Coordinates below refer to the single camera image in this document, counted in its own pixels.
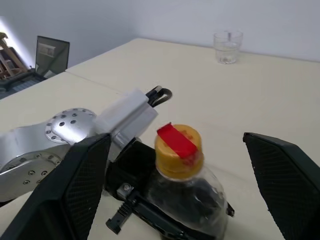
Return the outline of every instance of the white wall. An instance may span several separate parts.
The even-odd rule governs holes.
[[[132,39],[127,3],[127,0],[4,0],[0,16],[5,17],[8,27],[31,53],[29,65],[35,65],[40,35],[70,42],[71,67]]]
[[[34,64],[37,35],[71,42],[69,67],[134,37],[212,46],[244,32],[247,52],[320,61],[319,0],[5,0],[0,15]]]

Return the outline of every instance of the glass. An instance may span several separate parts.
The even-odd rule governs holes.
[[[164,213],[185,226],[224,238],[228,223],[226,196],[216,176],[205,166],[188,179],[171,179],[155,171],[146,197]]]
[[[224,31],[213,35],[213,48],[219,63],[233,64],[237,61],[243,35],[240,31]]]

